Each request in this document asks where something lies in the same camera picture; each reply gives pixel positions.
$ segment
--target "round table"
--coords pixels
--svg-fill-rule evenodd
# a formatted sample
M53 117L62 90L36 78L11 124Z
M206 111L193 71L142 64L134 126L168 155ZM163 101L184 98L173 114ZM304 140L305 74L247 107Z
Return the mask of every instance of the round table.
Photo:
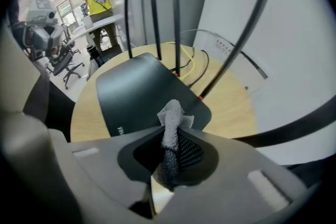
M193 49L183 46L192 56ZM149 52L157 56L156 45L146 45L132 49L133 57ZM162 61L167 68L175 67L175 45L161 45ZM74 108L71 119L71 141L87 141L110 137L106 127L97 96L96 79L107 70L129 59L128 52L123 52L106 62L88 80ZM181 51L181 66L188 62L188 57ZM194 82L204 71L207 64L206 54L195 49L195 69L183 80L188 85ZM202 78L191 90L199 95L216 75L222 63L210 57L209 66ZM181 75L190 71L192 63L181 69ZM210 108L212 118L204 132L227 138L248 136L257 133L254 109L251 106L245 87L228 71L217 85L204 98L203 102Z

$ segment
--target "router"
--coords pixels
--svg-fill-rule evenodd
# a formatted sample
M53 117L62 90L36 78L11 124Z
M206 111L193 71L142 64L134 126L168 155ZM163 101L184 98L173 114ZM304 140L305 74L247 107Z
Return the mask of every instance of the router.
M232 64L257 24L267 0L257 0L254 10L217 75L200 96L195 95L180 76L180 2L173 0L175 34L175 71L171 73L159 60L159 23L156 0L151 0L155 42L158 57L144 53L133 57L129 25L128 0L124 0L125 32L129 60L106 71L97 78L96 87L101 111L111 136L133 133L160 126L157 114L172 99L180 102L185 115L194 115L193 129L202 130L211 120L211 111L202 101Z

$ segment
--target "yellow cable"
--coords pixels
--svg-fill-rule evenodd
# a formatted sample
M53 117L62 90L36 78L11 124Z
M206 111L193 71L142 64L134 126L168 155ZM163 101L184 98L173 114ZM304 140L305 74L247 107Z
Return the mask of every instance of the yellow cable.
M175 42L166 42L166 43L167 43L167 44L175 44ZM189 75L191 74L191 72L193 72L193 70L195 69L195 60L194 60L193 57L190 56L190 54L189 54L189 53L188 53L182 46L181 46L181 49L182 49L182 51L184 52L184 54L187 55L187 57L190 59L191 63L193 64L192 68L190 69L190 71L189 71L187 74L185 74L185 75L179 77L180 80L184 80L184 79L185 79L187 76L189 76Z

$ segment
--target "white table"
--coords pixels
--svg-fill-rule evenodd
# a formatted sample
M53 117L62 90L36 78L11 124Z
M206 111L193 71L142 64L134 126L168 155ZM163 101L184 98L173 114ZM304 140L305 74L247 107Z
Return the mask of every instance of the white table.
M93 23L93 26L88 28L88 29L85 29L85 26L81 25L80 27L76 28L73 31L73 38L68 41L68 44L73 42L75 39L80 38L84 35L87 36L87 40L88 40L89 43L90 43L90 41L93 42L92 37L90 37L90 35L89 35L90 32L92 32L93 30L95 30L97 28L100 28L102 26L120 21L123 18L124 18L124 16L122 14L116 14L116 15L113 15L111 17L108 17L108 18L105 18L103 20L99 20L99 21Z

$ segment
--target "black antenna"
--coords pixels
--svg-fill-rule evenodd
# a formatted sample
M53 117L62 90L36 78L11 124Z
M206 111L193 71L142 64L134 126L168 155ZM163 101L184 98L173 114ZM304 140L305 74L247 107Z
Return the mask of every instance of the black antenna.
M130 42L130 30L128 26L128 0L124 0L124 8L125 8L125 28L126 28L126 40L127 40L127 50L128 55L131 58L133 58L132 55L132 49L131 49L131 42Z
M181 36L180 36L180 0L173 0L174 8L174 31L175 31L175 70L176 74L180 76L180 62L181 62Z
M161 57L161 43L160 43L160 34L159 34L159 22L157 21L157 10L156 10L156 0L151 0L152 5L152 15L153 15L153 25L154 25L154 34L156 42L156 50L158 51L157 56L159 60L162 60Z
M259 21L259 18L262 12L264 11L264 7L266 3L267 3L267 0L257 0L253 8L253 11L250 15L250 18L248 19L247 24L236 43L236 46L234 47L234 49L231 51L231 53L225 60L224 64L218 71L217 75L212 79L209 85L203 90L203 92L199 96L200 99L203 99L204 97L206 97L206 95L211 91L211 89L215 86L215 84L220 80L222 75L224 75L224 73L229 69L232 62L236 59L236 57L238 56L238 54L244 47L246 41L248 40L249 36L251 35L252 31L256 27Z

